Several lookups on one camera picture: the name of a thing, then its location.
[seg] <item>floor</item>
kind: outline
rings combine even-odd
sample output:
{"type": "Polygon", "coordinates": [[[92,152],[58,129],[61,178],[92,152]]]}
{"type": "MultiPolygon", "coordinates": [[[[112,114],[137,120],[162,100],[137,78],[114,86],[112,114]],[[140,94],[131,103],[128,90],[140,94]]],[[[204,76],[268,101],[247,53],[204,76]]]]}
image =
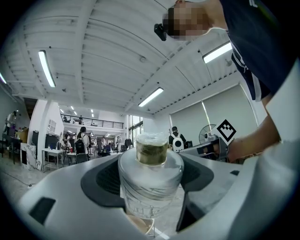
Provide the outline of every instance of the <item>floor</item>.
{"type": "MultiPolygon", "coordinates": [[[[16,161],[14,165],[11,159],[0,157],[1,185],[12,204],[16,204],[29,188],[34,188],[35,184],[52,171],[55,169],[45,173],[39,170],[28,171],[21,166],[20,162],[16,161]]],[[[155,219],[154,234],[157,240],[169,239],[170,236],[176,234],[175,229],[179,220],[183,197],[184,191],[179,187],[170,208],[163,216],[155,219]]]]}

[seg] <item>glass jar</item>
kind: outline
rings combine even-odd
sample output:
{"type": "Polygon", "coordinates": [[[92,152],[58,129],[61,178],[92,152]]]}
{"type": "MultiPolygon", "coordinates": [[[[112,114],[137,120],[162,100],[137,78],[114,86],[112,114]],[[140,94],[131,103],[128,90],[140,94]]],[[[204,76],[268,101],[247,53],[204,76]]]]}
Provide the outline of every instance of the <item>glass jar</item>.
{"type": "Polygon", "coordinates": [[[136,148],[119,159],[119,175],[126,208],[133,215],[151,219],[170,206],[184,170],[182,158],[167,149],[168,139],[161,134],[144,133],[136,148]]]}

